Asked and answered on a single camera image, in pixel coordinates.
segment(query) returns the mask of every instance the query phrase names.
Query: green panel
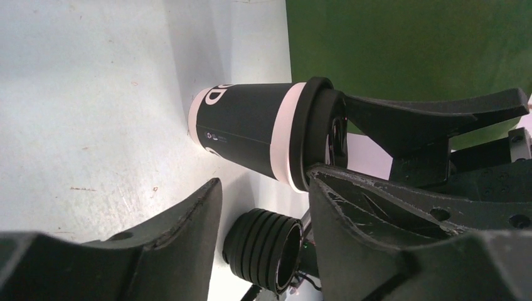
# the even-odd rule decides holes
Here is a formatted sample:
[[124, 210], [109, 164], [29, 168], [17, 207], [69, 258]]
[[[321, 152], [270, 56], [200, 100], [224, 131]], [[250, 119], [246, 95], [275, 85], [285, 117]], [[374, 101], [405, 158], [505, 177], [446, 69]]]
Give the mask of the green panel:
[[[286, 0], [292, 77], [347, 94], [437, 101], [532, 91], [532, 1]], [[511, 120], [456, 137], [497, 139]]]

